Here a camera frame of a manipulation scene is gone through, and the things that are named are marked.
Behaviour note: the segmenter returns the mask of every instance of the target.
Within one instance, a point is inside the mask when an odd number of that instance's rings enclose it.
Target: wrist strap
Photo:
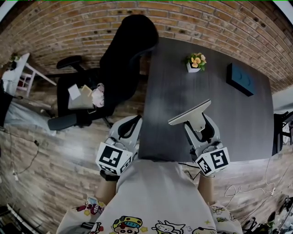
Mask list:
[[[103,170],[103,173],[104,173],[105,175],[107,175],[107,176],[116,176],[116,175],[114,175],[113,173],[108,172],[108,171],[106,171],[106,170]]]
[[[103,177],[106,181],[118,181],[120,176],[118,175],[107,175],[105,170],[100,170],[100,176]]]
[[[208,176],[205,176],[205,175],[203,174],[202,171],[201,171],[201,176],[203,176],[203,177],[205,177],[205,178],[207,178],[207,179],[213,179],[213,178],[215,178],[215,175],[208,175]]]

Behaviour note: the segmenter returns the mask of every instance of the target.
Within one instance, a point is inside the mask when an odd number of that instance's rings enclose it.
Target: dark gray table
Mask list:
[[[201,52],[206,70],[188,73],[182,59]],[[227,65],[249,73],[255,94],[247,97],[226,83]],[[254,68],[205,47],[160,38],[152,53],[140,135],[139,158],[191,161],[183,125],[168,120],[211,99],[207,114],[217,124],[231,161],[269,158],[273,142],[273,105],[269,79]]]

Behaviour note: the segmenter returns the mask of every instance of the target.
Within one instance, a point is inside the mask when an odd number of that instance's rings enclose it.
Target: white paper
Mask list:
[[[77,97],[79,97],[81,95],[77,85],[73,85],[68,89],[69,95],[71,97],[72,100],[76,99]]]

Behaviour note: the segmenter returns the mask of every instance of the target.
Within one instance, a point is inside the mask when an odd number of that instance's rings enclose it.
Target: chair backrest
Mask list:
[[[287,114],[283,117],[283,122],[289,123],[293,120],[293,112],[286,112]]]
[[[157,42],[156,27],[146,16],[131,15],[122,21],[100,60],[105,84],[105,105],[116,105],[134,94],[140,56],[153,50]]]
[[[283,148],[283,122],[292,116],[292,113],[274,114],[274,138],[272,156],[279,153]]]

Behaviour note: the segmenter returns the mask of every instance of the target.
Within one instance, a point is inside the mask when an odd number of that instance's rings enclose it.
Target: dark blue box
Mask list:
[[[255,94],[253,78],[234,64],[227,67],[226,82],[247,96]]]

